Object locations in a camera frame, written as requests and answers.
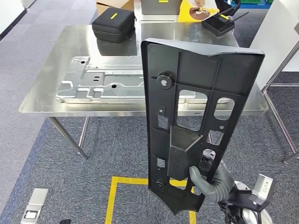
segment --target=yellow floor tape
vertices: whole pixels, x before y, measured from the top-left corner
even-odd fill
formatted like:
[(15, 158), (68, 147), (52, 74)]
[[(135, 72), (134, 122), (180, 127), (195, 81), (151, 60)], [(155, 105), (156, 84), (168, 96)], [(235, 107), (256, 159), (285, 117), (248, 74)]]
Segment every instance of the yellow floor tape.
[[(118, 183), (147, 185), (148, 180), (144, 178), (113, 176), (110, 186), (110, 193), (109, 194), (108, 205), (106, 207), (105, 224), (112, 224), (113, 222), (114, 201), (116, 200), (116, 187), (118, 186)], [(171, 180), (171, 184), (177, 187), (185, 187), (186, 181)], [(189, 222), (190, 224), (196, 224), (196, 216), (194, 211), (189, 211)]]

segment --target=printed picture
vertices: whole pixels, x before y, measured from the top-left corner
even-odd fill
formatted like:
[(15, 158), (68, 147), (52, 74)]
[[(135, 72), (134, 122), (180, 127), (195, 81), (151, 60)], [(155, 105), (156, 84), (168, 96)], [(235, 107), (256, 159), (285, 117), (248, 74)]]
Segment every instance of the printed picture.
[(201, 22), (217, 12), (214, 0), (183, 0), (178, 22)]

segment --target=black handheld device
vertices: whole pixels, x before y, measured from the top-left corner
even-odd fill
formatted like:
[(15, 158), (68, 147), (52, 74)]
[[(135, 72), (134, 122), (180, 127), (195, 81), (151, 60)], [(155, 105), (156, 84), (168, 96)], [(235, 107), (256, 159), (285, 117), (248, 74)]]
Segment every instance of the black handheld device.
[(240, 15), (236, 19), (232, 20), (232, 19), (224, 15), (228, 10), (232, 10), (232, 9), (230, 8), (230, 9), (227, 9), (222, 13), (217, 13), (217, 14), (211, 16), (208, 19), (202, 21), (202, 26), (215, 34), (216, 36), (222, 36), (222, 35), (224, 35), (229, 31), (235, 28), (236, 20), (238, 20), (241, 17), (243, 17), (243, 16), (249, 13), (249, 12), (244, 13), (244, 14)]

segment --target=cardboard box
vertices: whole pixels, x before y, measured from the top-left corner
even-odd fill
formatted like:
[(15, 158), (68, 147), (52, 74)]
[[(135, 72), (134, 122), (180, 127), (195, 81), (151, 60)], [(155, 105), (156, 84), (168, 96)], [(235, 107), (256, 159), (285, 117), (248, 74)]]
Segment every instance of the cardboard box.
[(97, 10), (99, 15), (109, 7), (134, 11), (134, 0), (97, 0)]

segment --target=stamped metal plate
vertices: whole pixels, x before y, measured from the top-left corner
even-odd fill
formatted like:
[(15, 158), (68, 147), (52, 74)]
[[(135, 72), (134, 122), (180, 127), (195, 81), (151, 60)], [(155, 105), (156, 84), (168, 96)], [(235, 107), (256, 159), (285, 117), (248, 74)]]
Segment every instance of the stamped metal plate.
[[(74, 57), (58, 88), (60, 102), (73, 104), (144, 104), (143, 72), (140, 66), (90, 64), (90, 57)], [(227, 103), (222, 98), (218, 103)], [(202, 93), (183, 90), (180, 104), (205, 104)]]

